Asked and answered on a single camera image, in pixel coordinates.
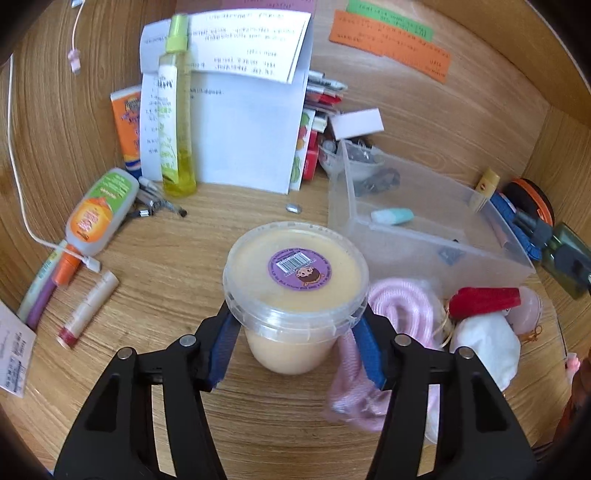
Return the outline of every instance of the green and orange label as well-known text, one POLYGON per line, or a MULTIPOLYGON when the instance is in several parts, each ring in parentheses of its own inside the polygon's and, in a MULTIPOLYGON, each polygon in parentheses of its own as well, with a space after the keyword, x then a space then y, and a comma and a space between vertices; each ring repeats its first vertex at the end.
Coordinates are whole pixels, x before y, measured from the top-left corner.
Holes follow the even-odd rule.
POLYGON ((116 172, 106 174, 72 215, 70 229, 83 242, 98 241, 131 191, 131 182, 116 172))

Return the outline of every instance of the transparent storage bin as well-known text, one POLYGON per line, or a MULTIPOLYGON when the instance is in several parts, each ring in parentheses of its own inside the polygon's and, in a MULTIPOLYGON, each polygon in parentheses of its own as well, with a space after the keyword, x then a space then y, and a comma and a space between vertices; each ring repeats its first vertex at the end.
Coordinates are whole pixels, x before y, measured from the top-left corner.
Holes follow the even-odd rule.
POLYGON ((534 272, 509 226, 486 201, 474 212, 474 190, 412 161, 372 149, 379 169, 360 174, 341 142, 330 175, 329 228, 363 253, 371 282, 387 277, 427 280, 451 297, 462 287, 517 287, 534 272), (371 212, 409 208, 403 225, 374 223, 371 212))

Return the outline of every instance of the monkey cartoon face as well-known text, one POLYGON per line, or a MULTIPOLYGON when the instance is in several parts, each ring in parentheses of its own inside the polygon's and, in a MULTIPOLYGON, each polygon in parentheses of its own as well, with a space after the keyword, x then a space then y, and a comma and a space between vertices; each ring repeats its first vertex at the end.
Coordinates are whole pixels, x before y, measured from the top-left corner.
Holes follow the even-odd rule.
POLYGON ((310 266, 300 268, 295 274, 304 285, 316 283, 322 277, 321 273, 316 268, 310 266))

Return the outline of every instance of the purple round sticker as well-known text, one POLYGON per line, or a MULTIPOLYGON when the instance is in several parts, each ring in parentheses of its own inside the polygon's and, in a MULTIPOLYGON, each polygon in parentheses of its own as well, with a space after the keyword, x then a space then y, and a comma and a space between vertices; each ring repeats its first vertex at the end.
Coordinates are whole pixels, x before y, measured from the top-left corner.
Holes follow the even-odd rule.
POLYGON ((279 285, 291 290, 316 290, 326 285, 332 275, 329 261, 305 248, 287 248, 269 261, 269 275, 279 285))

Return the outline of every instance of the round plastic tub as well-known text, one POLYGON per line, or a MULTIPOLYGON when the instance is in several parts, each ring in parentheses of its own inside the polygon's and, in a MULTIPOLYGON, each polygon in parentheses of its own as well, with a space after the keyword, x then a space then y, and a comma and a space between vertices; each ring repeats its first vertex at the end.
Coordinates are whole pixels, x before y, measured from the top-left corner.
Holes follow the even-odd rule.
POLYGON ((254 357, 298 375, 320 365, 367 305, 368 267, 357 248, 327 228, 278 222, 234 244, 223 272, 226 302, 254 357))

